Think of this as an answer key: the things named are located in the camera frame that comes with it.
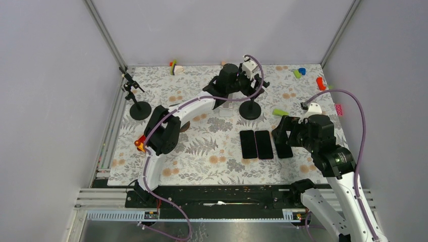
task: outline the red object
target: red object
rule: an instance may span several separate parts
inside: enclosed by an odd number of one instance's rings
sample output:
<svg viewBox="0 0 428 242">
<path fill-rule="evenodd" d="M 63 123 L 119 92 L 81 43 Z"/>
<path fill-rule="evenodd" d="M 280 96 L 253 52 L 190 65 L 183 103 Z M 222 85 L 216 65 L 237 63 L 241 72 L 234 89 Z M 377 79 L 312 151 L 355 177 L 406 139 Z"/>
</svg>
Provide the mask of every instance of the red object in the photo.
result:
<svg viewBox="0 0 428 242">
<path fill-rule="evenodd" d="M 318 88 L 319 88 L 321 91 L 324 91 L 324 90 L 327 88 L 326 86 L 324 86 L 323 78 L 322 78 L 322 77 L 318 77 L 318 78 L 316 79 L 316 83 L 318 84 Z"/>
<path fill-rule="evenodd" d="M 143 147 L 143 143 L 144 143 L 145 140 L 146 140 L 146 136 L 143 135 L 138 140 L 136 140 L 134 142 L 134 145 L 137 147 L 137 150 L 142 151 L 144 153 L 146 152 L 144 150 L 144 147 Z"/>
<path fill-rule="evenodd" d="M 339 116 L 343 116 L 342 105 L 340 105 L 340 104 L 335 104 L 335 108 L 336 108 L 337 115 L 339 115 Z"/>
</svg>

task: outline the black smartphone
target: black smartphone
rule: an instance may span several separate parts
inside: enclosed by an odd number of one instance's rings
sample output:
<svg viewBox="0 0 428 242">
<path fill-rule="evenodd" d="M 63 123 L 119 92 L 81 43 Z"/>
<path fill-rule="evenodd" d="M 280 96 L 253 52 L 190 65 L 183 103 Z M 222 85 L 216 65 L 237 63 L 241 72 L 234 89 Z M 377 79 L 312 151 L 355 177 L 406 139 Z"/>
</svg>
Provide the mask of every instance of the black smartphone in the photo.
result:
<svg viewBox="0 0 428 242">
<path fill-rule="evenodd" d="M 269 131 L 262 130 L 254 132 L 255 142 L 257 145 L 257 155 L 260 160 L 273 159 L 274 151 L 272 150 L 271 136 Z"/>
<path fill-rule="evenodd" d="M 286 138 L 283 140 L 282 144 L 276 144 L 275 148 L 277 149 L 278 158 L 284 159 L 284 158 L 291 158 L 293 157 L 293 151 L 291 150 L 291 146 L 287 145 L 286 142 L 288 141 L 288 134 L 285 132 L 284 137 Z"/>
<path fill-rule="evenodd" d="M 241 138 L 242 158 L 257 158 L 257 148 L 255 145 L 254 131 L 243 130 L 239 132 L 239 137 Z"/>
</svg>

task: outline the lime green object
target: lime green object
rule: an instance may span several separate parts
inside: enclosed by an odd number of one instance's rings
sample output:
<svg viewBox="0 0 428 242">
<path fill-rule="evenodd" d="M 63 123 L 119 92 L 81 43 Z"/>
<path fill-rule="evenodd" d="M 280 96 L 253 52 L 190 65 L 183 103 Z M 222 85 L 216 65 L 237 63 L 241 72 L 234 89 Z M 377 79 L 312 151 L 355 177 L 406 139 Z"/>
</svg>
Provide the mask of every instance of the lime green object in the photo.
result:
<svg viewBox="0 0 428 242">
<path fill-rule="evenodd" d="M 284 116 L 284 115 L 289 115 L 289 113 L 282 111 L 280 109 L 275 108 L 274 111 L 272 112 L 273 115 L 276 116 Z"/>
<path fill-rule="evenodd" d="M 294 70 L 293 71 L 294 75 L 296 76 L 297 79 L 302 77 L 302 74 L 299 72 L 299 70 Z"/>
</svg>

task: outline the floral tablecloth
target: floral tablecloth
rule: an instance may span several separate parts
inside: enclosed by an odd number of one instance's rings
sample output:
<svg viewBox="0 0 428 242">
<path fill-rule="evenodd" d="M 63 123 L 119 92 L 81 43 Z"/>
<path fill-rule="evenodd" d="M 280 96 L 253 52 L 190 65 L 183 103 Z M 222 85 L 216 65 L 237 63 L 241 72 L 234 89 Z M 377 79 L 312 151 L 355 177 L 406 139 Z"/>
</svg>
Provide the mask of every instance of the floral tablecloth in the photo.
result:
<svg viewBox="0 0 428 242">
<path fill-rule="evenodd" d="M 293 71 L 306 68 L 306 75 L 297 79 Z M 134 80 L 146 91 L 134 91 L 138 100 L 168 107 L 197 95 L 221 66 L 184 67 L 184 73 L 171 76 L 169 67 L 138 67 Z M 274 108 L 300 116 L 300 102 L 319 92 L 317 77 L 324 74 L 320 65 L 266 65 L 265 80 L 271 85 L 257 98 L 262 108 L 256 120 L 239 115 L 240 103 L 233 103 L 233 116 L 220 117 L 219 111 L 202 113 L 190 122 L 190 128 L 180 133 L 179 144 L 167 156 L 161 174 L 161 185 L 218 185 L 218 184 L 290 184 L 310 178 L 315 183 L 327 183 L 303 148 L 293 148 L 294 157 L 272 160 L 243 159 L 239 132 L 241 130 L 274 129 L 281 117 L 273 116 Z M 243 97 L 241 93 L 234 98 Z M 335 124 L 338 144 L 347 147 L 345 136 L 330 94 L 316 99 Z M 110 170 L 109 186 L 127 185 L 143 170 L 145 154 L 137 151 L 134 141 L 144 132 L 149 118 L 133 120 L 129 116 L 132 102 L 126 104 Z"/>
</svg>

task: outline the blue object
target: blue object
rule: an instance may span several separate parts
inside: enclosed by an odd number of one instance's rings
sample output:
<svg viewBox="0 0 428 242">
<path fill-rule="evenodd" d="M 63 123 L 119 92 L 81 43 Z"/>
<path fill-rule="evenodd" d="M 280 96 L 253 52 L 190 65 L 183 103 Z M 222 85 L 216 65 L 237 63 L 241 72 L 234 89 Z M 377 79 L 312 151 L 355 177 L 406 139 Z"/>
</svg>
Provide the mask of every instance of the blue object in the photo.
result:
<svg viewBox="0 0 428 242">
<path fill-rule="evenodd" d="M 299 72 L 300 72 L 302 75 L 305 75 L 305 74 L 306 74 L 306 69 L 305 69 L 305 68 L 299 68 Z"/>
</svg>

